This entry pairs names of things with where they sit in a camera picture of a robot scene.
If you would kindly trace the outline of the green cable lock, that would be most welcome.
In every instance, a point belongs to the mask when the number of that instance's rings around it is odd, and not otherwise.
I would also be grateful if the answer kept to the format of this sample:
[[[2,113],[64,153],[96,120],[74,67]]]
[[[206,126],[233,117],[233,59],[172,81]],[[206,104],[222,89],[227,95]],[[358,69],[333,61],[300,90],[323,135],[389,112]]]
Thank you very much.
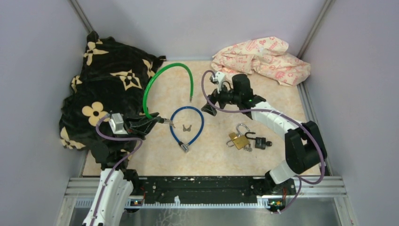
[[[172,62],[162,66],[149,80],[142,100],[147,119],[161,117],[182,103],[191,103],[194,97],[194,77],[184,63]]]

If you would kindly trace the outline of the blue lock keys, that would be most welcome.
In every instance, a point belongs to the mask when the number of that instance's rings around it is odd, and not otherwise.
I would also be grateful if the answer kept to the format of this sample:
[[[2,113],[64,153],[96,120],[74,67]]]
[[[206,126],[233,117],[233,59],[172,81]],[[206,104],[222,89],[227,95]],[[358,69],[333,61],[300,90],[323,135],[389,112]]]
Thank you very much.
[[[192,125],[189,125],[188,127],[186,127],[185,125],[183,125],[183,132],[190,132],[192,128]]]

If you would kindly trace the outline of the blue cable lock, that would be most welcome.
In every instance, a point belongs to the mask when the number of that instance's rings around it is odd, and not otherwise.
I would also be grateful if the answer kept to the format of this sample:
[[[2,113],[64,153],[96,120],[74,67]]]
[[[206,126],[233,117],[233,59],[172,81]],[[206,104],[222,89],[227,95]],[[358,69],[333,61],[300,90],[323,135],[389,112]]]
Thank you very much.
[[[175,128],[169,126],[169,131],[172,139],[183,153],[188,153],[193,146],[200,145],[204,135],[205,117],[198,108],[194,106],[179,107],[172,113],[170,119],[177,119],[178,126],[180,126],[180,131],[176,130],[177,126]],[[183,125],[186,127],[192,125],[191,131],[183,132]]]

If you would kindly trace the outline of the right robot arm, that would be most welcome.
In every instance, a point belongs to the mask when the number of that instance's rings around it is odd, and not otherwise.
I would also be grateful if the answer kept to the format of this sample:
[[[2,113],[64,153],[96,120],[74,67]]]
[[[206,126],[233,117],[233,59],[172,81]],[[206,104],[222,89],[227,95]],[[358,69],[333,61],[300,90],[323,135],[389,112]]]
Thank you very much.
[[[265,98],[255,95],[249,78],[245,74],[236,74],[232,78],[232,88],[225,86],[225,74],[205,71],[210,74],[210,81],[217,87],[211,94],[205,92],[205,77],[201,78],[202,93],[207,104],[203,111],[216,115],[224,113],[241,113],[257,121],[285,142],[285,159],[265,174],[265,189],[271,194],[282,190],[284,182],[294,176],[299,177],[308,169],[320,165],[321,175],[316,181],[305,180],[305,183],[316,185],[326,173],[327,152],[318,125],[313,121],[300,122],[274,108]]]

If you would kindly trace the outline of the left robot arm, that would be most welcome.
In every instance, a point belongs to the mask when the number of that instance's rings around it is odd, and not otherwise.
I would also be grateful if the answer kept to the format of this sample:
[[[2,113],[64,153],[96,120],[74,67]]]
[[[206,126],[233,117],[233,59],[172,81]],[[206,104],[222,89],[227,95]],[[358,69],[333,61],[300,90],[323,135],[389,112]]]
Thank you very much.
[[[100,125],[106,120],[113,133],[113,137],[105,135],[100,131]],[[137,194],[141,189],[141,182],[134,177],[126,177],[122,171],[122,163],[132,156],[142,146],[144,139],[135,135],[128,136],[125,126],[126,119],[120,113],[106,114],[96,123],[97,134],[110,141],[134,141],[134,149],[129,154],[118,160],[111,168],[101,171],[100,181],[96,190],[93,204],[89,213],[84,218],[83,226],[116,226],[120,223],[125,205],[130,195]]]

